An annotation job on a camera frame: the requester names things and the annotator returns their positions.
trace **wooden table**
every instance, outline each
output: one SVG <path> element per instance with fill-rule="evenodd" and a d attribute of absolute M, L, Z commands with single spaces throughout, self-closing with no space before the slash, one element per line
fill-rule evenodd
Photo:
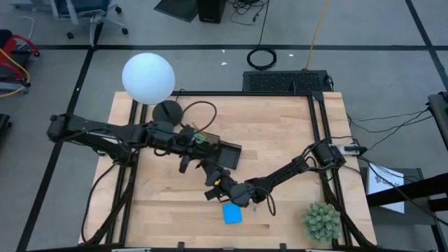
<path fill-rule="evenodd" d="M 325 93 L 325 107 L 332 136 L 350 135 L 342 95 Z M 242 145 L 238 168 L 232 177 L 238 182 L 264 176 L 289 163 L 314 143 L 309 105 L 306 97 L 179 97 L 182 107 L 204 100 L 218 109 L 215 122 L 207 129 L 224 141 Z M 125 92 L 115 94 L 108 122 L 126 125 L 131 98 Z M 319 105 L 315 102 L 319 131 L 323 136 Z M 147 113 L 151 120 L 153 106 Z M 183 122 L 192 121 L 201 127 L 209 122 L 213 110 L 206 104 L 194 106 L 184 115 Z M 350 139 L 335 139 L 335 144 L 349 144 Z M 354 157 L 347 164 L 358 169 Z M 276 249 L 287 243 L 289 249 L 330 248 L 309 241 L 304 233 L 301 215 L 312 202 L 323 202 L 318 174 L 306 172 L 277 186 L 273 192 L 277 214 L 271 216 L 266 202 L 241 209 L 242 223 L 226 225 L 221 204 L 207 201 L 204 192 L 205 173 L 194 169 L 191 162 L 185 174 L 179 173 L 178 156 L 155 157 L 153 150 L 141 151 L 127 230 L 126 246 L 177 247 L 185 242 L 188 248 L 260 248 Z M 101 157 L 95 180 L 111 165 Z M 92 196 L 86 223 L 91 237 L 111 210 L 118 168 L 99 183 Z M 375 234 L 358 173 L 341 168 L 339 171 L 346 211 L 359 230 L 373 243 Z M 116 223 L 119 230 L 122 218 Z"/>

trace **office chair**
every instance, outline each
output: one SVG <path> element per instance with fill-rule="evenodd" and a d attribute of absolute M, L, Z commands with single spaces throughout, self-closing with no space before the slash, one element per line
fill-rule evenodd
<path fill-rule="evenodd" d="M 122 27 L 121 32 L 128 34 L 126 25 L 113 21 L 106 17 L 106 13 L 115 9 L 117 14 L 121 14 L 122 9 L 117 3 L 109 5 L 110 0 L 56 0 L 52 3 L 53 9 L 57 9 L 57 14 L 61 20 L 71 20 L 75 25 L 78 24 L 78 18 L 90 18 L 90 45 L 94 45 L 95 30 L 97 25 L 103 22 L 109 22 Z M 72 39 L 74 35 L 69 32 L 67 37 Z"/>

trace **gray floor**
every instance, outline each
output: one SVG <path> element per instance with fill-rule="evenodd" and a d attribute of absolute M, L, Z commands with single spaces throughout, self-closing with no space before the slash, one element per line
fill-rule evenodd
<path fill-rule="evenodd" d="M 196 17 L 188 24 L 153 11 L 156 0 L 117 1 L 123 15 L 109 16 L 126 22 L 129 35 L 105 24 L 99 44 L 103 45 L 194 45 L 254 44 L 258 42 L 263 15 L 250 27 L 230 22 L 231 8 L 221 24 L 204 24 Z M 448 45 L 444 0 L 413 0 L 423 25 L 435 45 Z M 269 7 L 263 43 L 309 44 L 323 0 L 273 1 Z M 28 20 L 11 22 L 19 15 L 36 20 L 32 41 L 40 45 L 88 44 L 86 26 L 54 21 L 45 13 L 14 10 L 0 3 L 0 28 L 27 36 Z M 75 39 L 65 33 L 73 31 Z M 404 1 L 332 1 L 318 39 L 320 45 L 424 45 Z M 176 89 L 241 90 L 248 50 L 161 50 L 176 74 Z M 297 70 L 305 66 L 306 50 L 277 50 L 272 70 Z M 94 53 L 75 113 L 106 121 L 113 93 L 123 90 L 121 70 L 126 61 L 141 51 L 98 50 Z M 0 113 L 13 117 L 14 127 L 0 151 L 0 243 L 2 251 L 14 251 L 31 209 L 53 145 L 45 132 L 49 117 L 63 113 L 78 79 L 86 51 L 46 50 L 29 66 L 33 87 L 29 94 L 0 99 Z M 448 52 L 437 52 L 448 66 Z M 269 56 L 254 55 L 259 63 Z M 355 118 L 388 116 L 425 108 L 426 97 L 445 90 L 426 51 L 323 51 L 313 54 L 310 69 L 326 69 L 342 92 L 350 115 Z M 369 122 L 364 126 L 384 129 L 403 122 Z M 366 134 L 352 128 L 365 146 L 383 134 Z M 425 176 L 446 171 L 448 155 L 432 120 L 404 127 L 366 157 L 386 167 L 420 167 Z M 29 249 L 73 246 L 78 241 L 88 190 L 97 156 L 79 146 L 64 145 L 55 174 L 38 218 Z M 447 214 L 440 214 L 445 220 Z M 435 248 L 431 229 L 423 226 L 374 225 L 379 244 L 390 249 Z"/>

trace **blue block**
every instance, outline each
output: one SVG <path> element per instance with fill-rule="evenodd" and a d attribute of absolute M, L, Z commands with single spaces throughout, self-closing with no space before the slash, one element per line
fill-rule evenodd
<path fill-rule="evenodd" d="M 243 221 L 241 209 L 235 204 L 224 204 L 223 215 L 225 224 L 240 223 Z"/>

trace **white spherical lamp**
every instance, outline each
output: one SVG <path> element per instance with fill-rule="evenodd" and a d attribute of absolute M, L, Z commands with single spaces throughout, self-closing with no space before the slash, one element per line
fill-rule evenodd
<path fill-rule="evenodd" d="M 154 121 L 177 125 L 182 108 L 175 101 L 165 100 L 173 92 L 175 77 L 172 66 L 154 53 L 140 53 L 126 62 L 122 72 L 126 92 L 142 104 L 158 104 L 153 110 Z"/>

